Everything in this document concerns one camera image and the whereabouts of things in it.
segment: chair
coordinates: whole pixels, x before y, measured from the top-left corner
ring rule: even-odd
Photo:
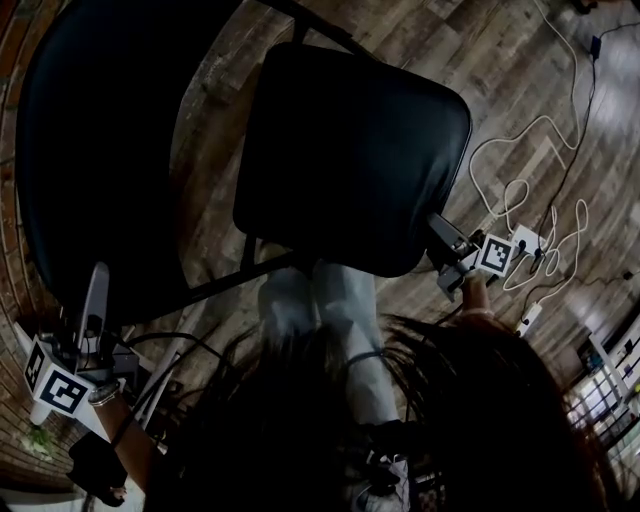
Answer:
[[[463,100],[377,62],[294,2],[269,0],[296,28],[265,59],[247,128],[234,208],[245,256],[239,272],[189,289],[170,229],[173,127],[239,3],[75,0],[38,46],[19,105],[16,179],[30,253],[68,312],[81,311],[98,262],[117,327],[300,255],[391,277],[429,244],[446,252],[427,219],[442,211],[469,139]],[[352,54],[305,46],[308,28]],[[293,251],[256,265],[256,237]]]

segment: pants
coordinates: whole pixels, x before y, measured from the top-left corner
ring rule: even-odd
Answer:
[[[373,276],[359,270],[320,261],[311,280],[294,268],[277,270],[260,288],[258,308],[272,340],[308,333],[319,321],[338,334],[347,360],[382,348]],[[398,419],[391,379],[380,358],[351,365],[346,394],[360,424]]]

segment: long hair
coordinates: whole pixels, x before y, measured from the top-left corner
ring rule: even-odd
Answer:
[[[447,511],[624,506],[597,438],[571,427],[544,363],[497,322],[394,318],[377,357],[420,432],[408,461],[413,508],[420,493]],[[146,509],[348,510],[345,467],[362,430],[345,399],[354,364],[323,327],[219,365],[155,465]]]

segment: black plug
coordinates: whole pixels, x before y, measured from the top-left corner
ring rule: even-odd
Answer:
[[[591,49],[589,53],[593,56],[593,62],[600,58],[600,50],[602,49],[602,40],[599,37],[593,36],[591,38]]]

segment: white cable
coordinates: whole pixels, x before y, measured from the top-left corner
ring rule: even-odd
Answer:
[[[504,211],[501,212],[501,213],[494,212],[493,209],[491,208],[491,206],[489,205],[489,201],[487,200],[486,196],[484,195],[484,192],[482,192],[482,189],[480,188],[480,185],[478,185],[478,182],[476,180],[475,174],[473,172],[473,164],[475,163],[475,160],[478,157],[478,155],[480,154],[480,152],[482,150],[484,150],[487,146],[489,146],[491,144],[496,144],[498,142],[503,142],[505,144],[516,144],[516,143],[518,143],[527,133],[529,133],[529,131],[535,125],[537,125],[541,121],[549,121],[549,123],[551,123],[551,126],[553,127],[553,130],[556,132],[558,137],[560,137],[560,140],[562,141],[562,143],[571,151],[575,151],[578,148],[578,146],[580,144],[580,138],[582,136],[581,127],[580,127],[580,120],[578,118],[578,110],[576,108],[576,103],[575,103],[575,99],[574,99],[575,98],[575,92],[576,92],[576,81],[577,81],[577,77],[578,77],[578,57],[576,56],[576,53],[575,53],[575,51],[573,51],[573,48],[571,47],[569,42],[562,36],[562,34],[560,32],[558,32],[558,30],[551,24],[551,22],[549,22],[549,20],[545,16],[544,12],[542,11],[542,8],[540,7],[540,4],[538,3],[538,1],[537,0],[533,0],[533,3],[535,4],[535,6],[537,7],[538,11],[540,12],[540,15],[542,16],[542,19],[544,20],[544,22],[551,28],[551,30],[553,30],[553,32],[558,36],[558,38],[560,38],[560,40],[565,44],[565,46],[569,49],[569,52],[571,53],[571,56],[573,57],[573,80],[572,80],[572,85],[571,85],[571,107],[573,109],[574,120],[575,120],[576,129],[577,129],[578,133],[577,133],[575,145],[571,145],[571,144],[569,144],[569,142],[567,142],[565,137],[562,135],[562,133],[560,132],[560,129],[558,128],[556,123],[553,121],[553,119],[551,119],[547,115],[542,115],[542,116],[539,116],[536,119],[534,119],[531,123],[529,123],[529,125],[524,130],[522,130],[516,137],[514,137],[512,139],[493,138],[493,139],[486,140],[482,144],[480,144],[475,149],[475,151],[471,154],[471,159],[469,160],[469,176],[471,177],[471,181],[473,182],[474,187],[478,191],[478,194],[480,195],[480,198],[482,199],[482,202],[484,203],[485,208],[493,216],[493,218],[494,219],[499,219],[501,217],[506,217],[507,227],[508,227],[510,233],[513,233],[513,229],[511,228],[511,222],[509,220],[509,214],[511,212],[513,212],[514,210],[520,208],[526,202],[527,197],[529,197],[529,183],[527,183],[527,181],[523,180],[523,179],[512,180],[509,183],[507,183],[507,186],[505,187],[505,192],[504,192]],[[520,201],[518,201],[515,205],[509,207],[509,205],[507,204],[507,190],[510,188],[510,186],[516,185],[516,184],[519,184],[519,183],[521,183],[521,184],[523,184],[525,186],[524,197]]]
[[[582,207],[584,208],[584,225],[582,225],[580,223],[580,212],[579,212],[579,206],[582,205]],[[573,237],[576,237],[576,251],[575,251],[575,256],[574,256],[574,265],[573,265],[573,272],[571,273],[571,276],[565,280],[561,286],[559,286],[556,290],[552,291],[551,293],[548,293],[547,295],[545,295],[544,297],[542,297],[541,299],[538,299],[536,302],[538,304],[541,304],[543,301],[553,297],[554,295],[560,293],[570,282],[571,280],[576,276],[577,272],[578,272],[578,256],[580,253],[580,234],[584,233],[587,230],[587,227],[589,227],[589,207],[587,206],[587,203],[584,199],[578,199],[576,201],[576,206],[575,206],[575,214],[576,214],[576,230],[572,231],[571,233],[569,233],[567,236],[565,236],[562,240],[560,240],[560,242],[558,243],[558,245],[556,247],[550,248],[547,253],[543,256],[543,260],[540,262],[540,265],[538,265],[538,268],[536,269],[535,274],[530,277],[529,279],[527,279],[526,281],[522,282],[522,283],[518,283],[516,285],[513,286],[509,286],[509,280],[518,272],[518,269],[520,268],[520,266],[522,265],[522,263],[524,261],[526,261],[527,257],[533,257],[531,254],[527,254],[525,255],[525,257],[522,258],[522,260],[520,260],[520,263],[518,263],[518,265],[516,266],[516,268],[513,270],[513,272],[509,275],[509,277],[507,277],[507,279],[505,279],[504,284],[502,285],[502,289],[506,292],[511,291],[511,290],[515,290],[516,288],[520,288],[522,286],[525,286],[526,284],[530,283],[531,281],[533,281],[536,277],[538,277],[538,273],[540,272],[540,268],[542,268],[542,265],[544,263],[544,261],[546,259],[548,259],[547,261],[547,266],[545,268],[545,276],[546,277],[551,277],[553,276],[556,271],[558,270],[558,267],[560,265],[560,248],[562,247],[562,245],[571,240]],[[556,222],[557,222],[557,214],[554,215],[554,210],[551,211],[551,215],[552,215],[552,222],[553,222],[553,227],[551,228],[551,232],[553,233],[553,238],[550,239],[549,241],[547,241],[547,243],[545,244],[545,247],[552,247],[553,245],[553,241],[555,240],[555,230],[556,230]]]

